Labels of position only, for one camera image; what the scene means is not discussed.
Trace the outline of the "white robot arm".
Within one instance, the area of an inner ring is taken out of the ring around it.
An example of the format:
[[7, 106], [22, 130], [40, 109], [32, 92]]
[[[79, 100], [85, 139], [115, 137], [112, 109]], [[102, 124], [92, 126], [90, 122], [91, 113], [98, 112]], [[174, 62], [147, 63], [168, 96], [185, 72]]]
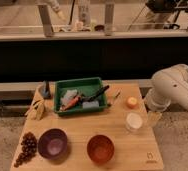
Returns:
[[174, 101], [188, 110], [188, 65], [177, 64], [155, 72], [151, 78], [152, 87], [144, 103], [149, 109], [148, 125], [154, 127], [162, 113]]

